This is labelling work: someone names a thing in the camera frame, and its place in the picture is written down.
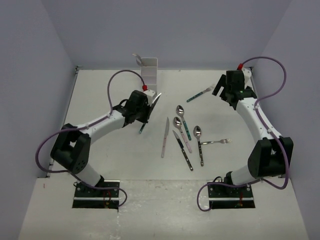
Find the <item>teal handled knife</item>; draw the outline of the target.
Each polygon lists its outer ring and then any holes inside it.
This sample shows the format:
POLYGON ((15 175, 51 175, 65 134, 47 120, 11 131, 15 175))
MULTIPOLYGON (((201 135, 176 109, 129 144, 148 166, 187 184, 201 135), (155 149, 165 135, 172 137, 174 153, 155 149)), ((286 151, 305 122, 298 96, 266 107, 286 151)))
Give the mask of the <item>teal handled knife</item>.
POLYGON ((161 94, 162 94, 162 93, 159 93, 159 94, 155 97, 155 99, 152 101, 152 104, 151 104, 151 106, 150 106, 150 108, 149 108, 149 112, 148 112, 148 114, 147 114, 146 122, 144 122, 144 123, 142 124, 142 126, 141 126, 141 128, 140 128, 140 130, 139 130, 139 132, 138 132, 139 134, 141 134, 141 133, 143 132, 146 124, 149 122, 149 118, 150 118, 150 116, 151 116, 151 113, 153 112, 153 110, 154 110, 154 108, 155 108, 155 106, 156 106, 156 104, 157 104, 157 102, 158 102, 161 94))

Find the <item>teal handled fork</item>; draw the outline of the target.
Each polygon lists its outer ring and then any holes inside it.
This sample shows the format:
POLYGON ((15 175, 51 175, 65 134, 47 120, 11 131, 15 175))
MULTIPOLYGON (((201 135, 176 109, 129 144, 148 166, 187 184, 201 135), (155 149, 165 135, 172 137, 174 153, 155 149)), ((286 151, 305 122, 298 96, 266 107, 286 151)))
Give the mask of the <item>teal handled fork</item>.
POLYGON ((209 87, 207 87, 207 88, 204 89, 203 91, 201 91, 201 92, 197 93, 196 95, 188 98, 188 99, 186 100, 186 102, 189 103, 189 102, 193 101, 194 99, 200 97, 201 95, 203 95, 203 94, 205 94, 205 93, 207 93, 207 92, 210 92, 211 90, 213 90, 214 87, 215 87, 214 84, 211 85, 211 86, 209 86, 209 87))

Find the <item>dark handled fork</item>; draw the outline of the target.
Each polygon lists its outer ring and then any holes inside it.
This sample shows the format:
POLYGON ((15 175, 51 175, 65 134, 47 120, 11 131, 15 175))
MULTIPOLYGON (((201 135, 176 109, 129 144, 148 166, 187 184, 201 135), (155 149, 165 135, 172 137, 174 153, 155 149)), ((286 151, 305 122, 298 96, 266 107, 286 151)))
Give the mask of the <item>dark handled fork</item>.
POLYGON ((132 56, 134 56, 135 61, 136 61, 136 63, 137 63, 138 66, 140 66, 140 67, 143 67, 143 66, 144 66, 143 60, 142 60, 142 58, 141 58, 138 54, 133 53, 132 56))

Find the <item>dark dotted handled spoon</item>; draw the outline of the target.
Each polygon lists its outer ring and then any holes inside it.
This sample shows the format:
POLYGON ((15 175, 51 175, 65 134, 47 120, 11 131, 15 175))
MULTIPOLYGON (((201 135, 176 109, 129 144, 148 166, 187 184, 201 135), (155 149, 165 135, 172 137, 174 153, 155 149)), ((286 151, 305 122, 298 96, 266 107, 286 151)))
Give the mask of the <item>dark dotted handled spoon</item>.
POLYGON ((200 137, 202 135, 201 128, 196 125, 193 129, 193 135, 197 140, 197 146, 198 146, 198 152, 199 152, 199 158, 200 158, 200 166, 204 166, 204 160, 203 160, 203 153, 202 153, 202 147, 201 147, 201 142, 200 142, 200 137))

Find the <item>dark dotted handled knife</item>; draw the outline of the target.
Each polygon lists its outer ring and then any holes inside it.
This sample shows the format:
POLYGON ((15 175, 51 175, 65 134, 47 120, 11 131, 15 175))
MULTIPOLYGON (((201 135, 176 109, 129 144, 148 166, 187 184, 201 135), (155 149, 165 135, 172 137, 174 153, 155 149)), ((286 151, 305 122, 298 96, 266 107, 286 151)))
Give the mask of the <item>dark dotted handled knife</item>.
POLYGON ((186 161, 186 163, 187 163, 187 165, 189 167, 189 170, 193 171, 194 168, 192 167, 192 164, 191 164, 191 162, 190 162, 190 160, 189 160, 189 158, 188 158, 188 156, 187 156, 187 154, 186 154, 186 152, 184 150, 184 146, 183 146, 183 143, 182 143, 181 139, 179 138, 178 134, 174 130, 172 132, 173 132, 173 134, 174 134, 174 136, 175 136, 175 138, 176 138, 176 140, 177 140, 177 142, 178 142, 178 144, 180 146, 181 152, 182 152, 183 157, 184 157, 184 159, 185 159, 185 161, 186 161))

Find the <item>all-metal silver fork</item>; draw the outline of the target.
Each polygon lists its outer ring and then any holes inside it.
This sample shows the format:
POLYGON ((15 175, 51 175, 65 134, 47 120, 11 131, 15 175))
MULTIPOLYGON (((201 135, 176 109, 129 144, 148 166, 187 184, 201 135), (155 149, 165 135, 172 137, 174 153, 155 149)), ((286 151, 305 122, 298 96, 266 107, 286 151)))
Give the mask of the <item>all-metal silver fork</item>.
POLYGON ((229 144, 232 140, 230 138, 224 138, 221 140, 213 140, 213 141, 203 141, 200 144, 201 145, 210 145, 210 144, 229 144))

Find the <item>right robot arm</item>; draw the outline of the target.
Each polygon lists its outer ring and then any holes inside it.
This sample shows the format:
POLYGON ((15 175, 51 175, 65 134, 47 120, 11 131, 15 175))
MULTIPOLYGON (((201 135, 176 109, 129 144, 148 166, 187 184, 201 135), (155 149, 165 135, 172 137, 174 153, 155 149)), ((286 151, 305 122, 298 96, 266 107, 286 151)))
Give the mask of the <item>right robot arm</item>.
POLYGON ((228 70, 212 92, 242 117, 255 142, 247 164, 225 176, 223 191, 230 197, 239 193, 241 187, 258 181, 279 190, 285 189, 289 182, 294 143, 290 137, 282 136, 262 111, 261 98, 245 85, 250 77, 251 72, 245 68, 228 70))

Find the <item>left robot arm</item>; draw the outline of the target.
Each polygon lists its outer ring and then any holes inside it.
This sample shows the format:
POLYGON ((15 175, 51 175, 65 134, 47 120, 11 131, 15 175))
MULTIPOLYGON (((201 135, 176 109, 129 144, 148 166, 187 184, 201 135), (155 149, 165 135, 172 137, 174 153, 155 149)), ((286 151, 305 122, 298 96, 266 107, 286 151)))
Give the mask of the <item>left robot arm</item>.
POLYGON ((135 121, 147 124, 160 94, 153 90, 134 90, 125 105, 115 105, 110 113, 86 124, 66 124, 53 145, 50 157, 86 184, 86 190, 97 197, 103 193, 103 177, 89 164, 90 148, 100 138, 135 121))

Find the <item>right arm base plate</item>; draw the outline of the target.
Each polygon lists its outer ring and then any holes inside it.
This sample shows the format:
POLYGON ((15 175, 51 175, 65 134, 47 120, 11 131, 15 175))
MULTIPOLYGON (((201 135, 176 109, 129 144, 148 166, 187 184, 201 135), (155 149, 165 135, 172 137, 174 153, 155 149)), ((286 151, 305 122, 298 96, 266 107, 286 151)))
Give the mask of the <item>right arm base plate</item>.
POLYGON ((256 207, 252 187, 231 188, 222 185, 207 187, 209 207, 216 209, 254 209, 256 207))

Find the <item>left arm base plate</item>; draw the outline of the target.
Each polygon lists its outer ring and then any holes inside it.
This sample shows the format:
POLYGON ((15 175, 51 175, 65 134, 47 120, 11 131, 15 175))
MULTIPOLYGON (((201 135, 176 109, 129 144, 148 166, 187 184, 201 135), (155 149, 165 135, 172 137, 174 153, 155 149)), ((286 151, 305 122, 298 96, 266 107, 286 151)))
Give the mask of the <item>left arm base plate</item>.
POLYGON ((119 180, 105 180, 101 183, 108 190, 97 190, 89 188, 80 182, 73 183, 75 192, 73 196, 73 209, 119 209, 119 180))

